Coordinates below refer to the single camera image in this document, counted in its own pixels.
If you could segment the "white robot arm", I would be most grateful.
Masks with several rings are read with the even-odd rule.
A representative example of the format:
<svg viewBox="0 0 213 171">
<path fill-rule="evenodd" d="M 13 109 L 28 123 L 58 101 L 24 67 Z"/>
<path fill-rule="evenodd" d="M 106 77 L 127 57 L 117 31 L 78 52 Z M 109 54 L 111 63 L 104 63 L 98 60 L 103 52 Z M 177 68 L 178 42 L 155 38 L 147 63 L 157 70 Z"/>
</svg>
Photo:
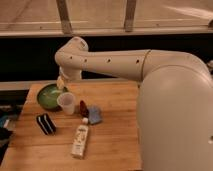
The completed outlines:
<svg viewBox="0 0 213 171">
<path fill-rule="evenodd" d="M 74 37 L 55 61 L 68 81 L 89 71 L 139 84 L 144 171 L 213 171 L 213 78 L 197 56 L 152 49 L 90 52 L 84 39 Z"/>
</svg>

